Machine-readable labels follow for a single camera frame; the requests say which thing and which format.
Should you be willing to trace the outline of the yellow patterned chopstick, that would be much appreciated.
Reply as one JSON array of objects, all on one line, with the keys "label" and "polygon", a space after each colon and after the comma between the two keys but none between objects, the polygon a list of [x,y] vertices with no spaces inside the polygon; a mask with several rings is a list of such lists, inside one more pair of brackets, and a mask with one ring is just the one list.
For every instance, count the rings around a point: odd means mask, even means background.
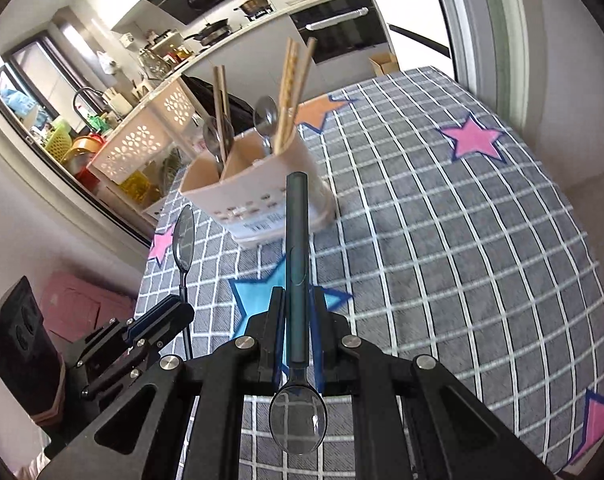
[{"label": "yellow patterned chopstick", "polygon": [[285,146],[285,139],[287,138],[291,126],[292,93],[296,75],[297,60],[299,59],[299,50],[299,44],[294,41],[288,70],[287,88],[285,89],[285,104],[283,104],[282,109],[283,114],[281,126],[279,127],[279,133],[277,135],[277,146],[276,151],[274,152],[275,155],[278,155]]}]

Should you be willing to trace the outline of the dark brown wooden chopstick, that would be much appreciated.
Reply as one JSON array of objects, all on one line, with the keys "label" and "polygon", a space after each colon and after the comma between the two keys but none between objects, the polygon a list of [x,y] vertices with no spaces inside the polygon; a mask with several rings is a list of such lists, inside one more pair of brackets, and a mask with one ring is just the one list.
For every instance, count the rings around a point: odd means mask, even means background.
[{"label": "dark brown wooden chopstick", "polygon": [[213,96],[219,150],[221,151],[221,160],[223,161],[223,165],[226,165],[227,157],[225,156],[224,149],[224,114],[223,107],[221,106],[221,89],[219,88],[217,65],[213,67]]}]

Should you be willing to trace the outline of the plain bamboo chopstick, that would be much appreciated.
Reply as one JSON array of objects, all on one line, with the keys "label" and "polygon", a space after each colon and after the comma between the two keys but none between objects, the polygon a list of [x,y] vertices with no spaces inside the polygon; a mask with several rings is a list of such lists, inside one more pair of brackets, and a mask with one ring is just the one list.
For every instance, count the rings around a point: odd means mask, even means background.
[{"label": "plain bamboo chopstick", "polygon": [[283,104],[285,104],[285,89],[287,88],[287,80],[288,80],[288,70],[290,64],[291,53],[293,50],[294,41],[292,38],[288,38],[287,46],[285,47],[285,60],[283,61],[282,67],[282,75],[280,79],[280,88],[279,88],[279,96],[278,96],[278,104],[277,104],[277,126],[276,126],[276,140],[274,140],[274,152],[276,151],[277,146],[277,135],[279,133],[279,127],[281,126],[282,114],[283,114]]}]

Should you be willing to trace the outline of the kitchen faucet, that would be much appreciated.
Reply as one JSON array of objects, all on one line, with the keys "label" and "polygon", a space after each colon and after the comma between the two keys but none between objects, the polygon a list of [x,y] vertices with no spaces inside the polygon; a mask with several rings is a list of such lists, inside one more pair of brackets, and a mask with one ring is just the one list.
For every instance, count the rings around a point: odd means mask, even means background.
[{"label": "kitchen faucet", "polygon": [[92,87],[79,88],[72,98],[72,107],[88,129],[101,131],[101,126],[104,124],[101,116],[109,111],[104,102],[104,92]]}]

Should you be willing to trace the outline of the pink chair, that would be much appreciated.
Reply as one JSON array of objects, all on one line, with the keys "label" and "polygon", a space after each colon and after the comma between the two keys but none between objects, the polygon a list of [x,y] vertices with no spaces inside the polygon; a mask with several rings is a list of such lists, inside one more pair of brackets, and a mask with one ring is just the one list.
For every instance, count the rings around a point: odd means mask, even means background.
[{"label": "pink chair", "polygon": [[93,333],[111,318],[126,321],[134,309],[132,298],[62,272],[50,275],[40,299],[47,332],[70,342]]}]

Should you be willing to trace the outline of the grey checked tablecloth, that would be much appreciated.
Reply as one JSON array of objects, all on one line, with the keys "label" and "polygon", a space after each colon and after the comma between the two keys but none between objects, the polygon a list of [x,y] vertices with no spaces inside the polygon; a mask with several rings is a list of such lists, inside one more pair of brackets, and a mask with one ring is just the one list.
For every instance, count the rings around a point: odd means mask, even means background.
[{"label": "grey checked tablecloth", "polygon": [[433,67],[334,92],[303,139],[337,200],[311,279],[354,334],[439,359],[553,471],[604,455],[604,281],[567,197]]}]

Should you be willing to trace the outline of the pink plastic utensil holder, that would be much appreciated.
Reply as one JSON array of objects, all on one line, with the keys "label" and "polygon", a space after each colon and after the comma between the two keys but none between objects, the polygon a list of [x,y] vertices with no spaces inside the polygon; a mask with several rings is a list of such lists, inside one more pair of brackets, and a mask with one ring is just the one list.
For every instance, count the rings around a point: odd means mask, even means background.
[{"label": "pink plastic utensil holder", "polygon": [[309,230],[321,231],[335,218],[335,199],[298,134],[281,153],[265,155],[259,133],[247,130],[236,137],[223,170],[208,152],[191,162],[179,192],[248,248],[285,236],[287,175],[294,171],[307,174]]}]

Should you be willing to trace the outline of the beige perforated storage trolley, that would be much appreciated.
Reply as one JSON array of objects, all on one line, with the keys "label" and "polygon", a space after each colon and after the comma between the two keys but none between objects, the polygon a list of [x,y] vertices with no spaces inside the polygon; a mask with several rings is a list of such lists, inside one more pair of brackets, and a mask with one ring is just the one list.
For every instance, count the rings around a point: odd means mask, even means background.
[{"label": "beige perforated storage trolley", "polygon": [[160,162],[178,148],[187,162],[203,150],[202,129],[207,113],[180,76],[166,79],[142,98],[108,136],[87,169],[145,222],[155,226],[163,200],[144,207],[120,188],[126,179],[151,162]]}]

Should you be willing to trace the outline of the cardboard box on floor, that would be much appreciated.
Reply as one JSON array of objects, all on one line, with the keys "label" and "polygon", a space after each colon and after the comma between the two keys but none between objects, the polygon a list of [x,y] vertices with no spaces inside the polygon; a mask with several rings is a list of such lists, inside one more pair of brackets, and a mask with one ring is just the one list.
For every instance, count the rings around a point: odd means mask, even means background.
[{"label": "cardboard box on floor", "polygon": [[397,58],[390,51],[375,53],[370,56],[369,61],[377,76],[393,74],[399,70]]}]

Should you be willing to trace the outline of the black wok on stove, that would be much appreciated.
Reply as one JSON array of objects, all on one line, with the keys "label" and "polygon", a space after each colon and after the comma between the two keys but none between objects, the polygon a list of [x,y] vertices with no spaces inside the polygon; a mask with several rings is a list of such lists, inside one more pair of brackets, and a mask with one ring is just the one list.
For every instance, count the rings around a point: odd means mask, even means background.
[{"label": "black wok on stove", "polygon": [[200,32],[185,37],[185,40],[199,41],[202,47],[209,47],[215,44],[218,40],[224,39],[231,34],[231,28],[227,18],[207,23]]}]

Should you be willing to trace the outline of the black built-in oven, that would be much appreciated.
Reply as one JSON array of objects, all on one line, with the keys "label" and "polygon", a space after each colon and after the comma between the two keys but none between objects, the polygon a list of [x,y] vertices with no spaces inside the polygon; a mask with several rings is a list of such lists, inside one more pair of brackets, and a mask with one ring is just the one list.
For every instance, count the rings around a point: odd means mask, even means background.
[{"label": "black built-in oven", "polygon": [[389,43],[373,0],[329,0],[290,18],[304,41],[316,39],[316,64]]}]

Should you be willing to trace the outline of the bronze cooking pot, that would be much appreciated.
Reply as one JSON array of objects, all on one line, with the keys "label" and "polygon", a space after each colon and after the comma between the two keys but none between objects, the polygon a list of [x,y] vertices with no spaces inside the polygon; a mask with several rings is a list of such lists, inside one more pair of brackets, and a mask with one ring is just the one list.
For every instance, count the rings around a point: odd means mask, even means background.
[{"label": "bronze cooking pot", "polygon": [[249,21],[260,18],[265,14],[270,14],[272,10],[273,7],[269,0],[244,0],[244,2],[236,8],[236,11],[241,11]]}]

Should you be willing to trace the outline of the white refrigerator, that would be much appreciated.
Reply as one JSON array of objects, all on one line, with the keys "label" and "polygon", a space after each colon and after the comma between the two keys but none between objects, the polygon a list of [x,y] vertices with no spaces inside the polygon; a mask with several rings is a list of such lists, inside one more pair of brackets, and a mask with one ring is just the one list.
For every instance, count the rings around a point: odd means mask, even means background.
[{"label": "white refrigerator", "polygon": [[401,70],[433,66],[454,78],[454,60],[439,0],[375,0]]}]

